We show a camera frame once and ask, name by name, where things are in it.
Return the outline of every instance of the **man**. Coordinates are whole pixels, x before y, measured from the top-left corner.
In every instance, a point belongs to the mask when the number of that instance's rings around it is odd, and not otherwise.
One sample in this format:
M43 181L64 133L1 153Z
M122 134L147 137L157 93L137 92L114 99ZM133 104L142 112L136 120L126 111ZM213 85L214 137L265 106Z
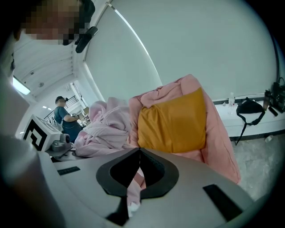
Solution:
M57 107L54 110L54 119L58 123L62 123L63 133L69 134L70 141L73 143L81 131L80 125L77 123L79 117L71 116L64 108L67 102L62 96L56 98Z

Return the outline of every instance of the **yellow pillow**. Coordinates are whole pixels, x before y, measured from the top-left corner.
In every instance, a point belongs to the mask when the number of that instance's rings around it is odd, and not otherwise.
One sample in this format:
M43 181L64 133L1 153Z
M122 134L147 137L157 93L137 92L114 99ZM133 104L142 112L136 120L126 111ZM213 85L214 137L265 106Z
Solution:
M205 148L206 108L202 89L191 94L143 107L138 117L140 147L167 153Z

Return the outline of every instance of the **black strap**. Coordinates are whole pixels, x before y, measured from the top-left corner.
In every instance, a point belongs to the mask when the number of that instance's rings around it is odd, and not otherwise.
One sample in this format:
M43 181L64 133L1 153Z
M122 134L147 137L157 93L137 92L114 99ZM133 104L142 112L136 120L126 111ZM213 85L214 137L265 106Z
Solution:
M242 120L245 122L245 124L244 124L244 127L243 127L242 131L241 131L240 137L239 137L239 139L238 139L237 142L236 142L236 145L239 143L239 141L240 141L242 135L244 134L244 131L245 131L246 126L247 126L247 125L249 125L249 126L251 126L251 125L257 125L257 124L260 122L260 120L263 118L264 114L265 114L265 111L263 111L263 112L260 114L260 116L259 116L256 120L252 121L251 123L247 123L247 122L246 122L246 118L245 118L244 116L242 116L241 114L237 113L237 116L239 116L240 118L242 118Z

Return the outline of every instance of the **baseball cap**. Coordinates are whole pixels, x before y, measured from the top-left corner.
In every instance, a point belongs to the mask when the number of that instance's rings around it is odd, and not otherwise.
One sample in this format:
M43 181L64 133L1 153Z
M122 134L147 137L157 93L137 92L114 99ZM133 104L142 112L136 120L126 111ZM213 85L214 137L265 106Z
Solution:
M62 96L59 96L59 97L57 97L57 98L55 99L55 103L57 103L57 101L58 101L59 99L64 99L66 102L68 101L68 98L63 98Z

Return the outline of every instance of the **ceiling light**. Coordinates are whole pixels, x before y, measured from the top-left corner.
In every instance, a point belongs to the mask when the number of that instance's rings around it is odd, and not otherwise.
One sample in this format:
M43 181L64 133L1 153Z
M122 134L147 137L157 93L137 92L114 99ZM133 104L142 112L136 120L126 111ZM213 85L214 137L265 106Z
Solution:
M24 95L28 95L31 91L24 85L22 82L20 82L16 77L13 77L13 86L16 90L21 92Z

